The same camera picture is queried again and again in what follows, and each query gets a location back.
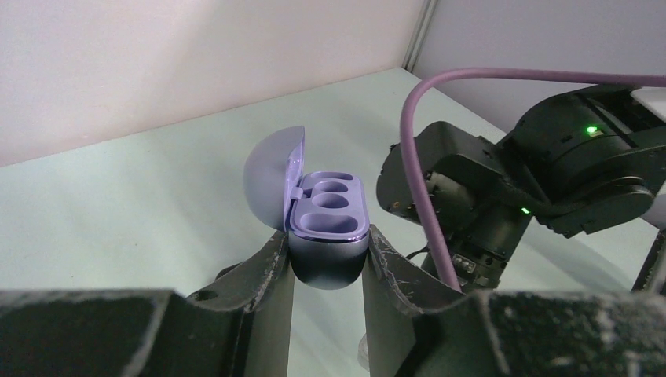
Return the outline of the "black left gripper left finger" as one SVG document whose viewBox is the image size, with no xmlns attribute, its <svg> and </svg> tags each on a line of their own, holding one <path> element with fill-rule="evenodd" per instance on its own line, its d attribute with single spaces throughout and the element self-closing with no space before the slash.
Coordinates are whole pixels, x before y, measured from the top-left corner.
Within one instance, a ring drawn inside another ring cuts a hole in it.
<svg viewBox="0 0 666 377">
<path fill-rule="evenodd" d="M 287 236 L 182 296 L 1 293 L 4 376 L 285 376 L 295 277 Z"/>
</svg>

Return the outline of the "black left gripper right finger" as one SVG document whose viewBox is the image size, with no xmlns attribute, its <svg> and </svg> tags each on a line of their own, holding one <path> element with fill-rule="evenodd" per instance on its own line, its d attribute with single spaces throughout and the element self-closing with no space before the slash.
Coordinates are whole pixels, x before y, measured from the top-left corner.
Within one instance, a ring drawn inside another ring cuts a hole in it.
<svg viewBox="0 0 666 377">
<path fill-rule="evenodd" d="M 373 376 L 662 376 L 665 298 L 451 289 L 370 231 L 362 272 Z"/>
</svg>

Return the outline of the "purple earbud charging case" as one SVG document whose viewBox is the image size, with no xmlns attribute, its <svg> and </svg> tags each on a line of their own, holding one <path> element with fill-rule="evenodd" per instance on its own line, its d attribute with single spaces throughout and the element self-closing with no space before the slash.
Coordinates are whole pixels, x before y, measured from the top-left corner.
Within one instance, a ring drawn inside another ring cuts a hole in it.
<svg viewBox="0 0 666 377">
<path fill-rule="evenodd" d="M 254 216 L 287 236 L 291 267 L 306 285 L 338 290 L 364 266 L 370 219 L 359 177 L 305 173 L 305 129 L 293 126 L 262 139 L 243 168 L 243 190 Z"/>
</svg>

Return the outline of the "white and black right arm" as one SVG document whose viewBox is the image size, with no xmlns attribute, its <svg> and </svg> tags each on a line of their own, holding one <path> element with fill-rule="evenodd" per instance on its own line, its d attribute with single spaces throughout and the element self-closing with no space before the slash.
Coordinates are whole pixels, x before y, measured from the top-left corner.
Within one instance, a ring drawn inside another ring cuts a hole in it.
<svg viewBox="0 0 666 377">
<path fill-rule="evenodd" d="M 531 220 L 566 238 L 645 214 L 665 182 L 665 122 L 632 86 L 549 97 L 492 143 L 444 121 L 415 146 L 463 292 L 493 289 Z"/>
</svg>

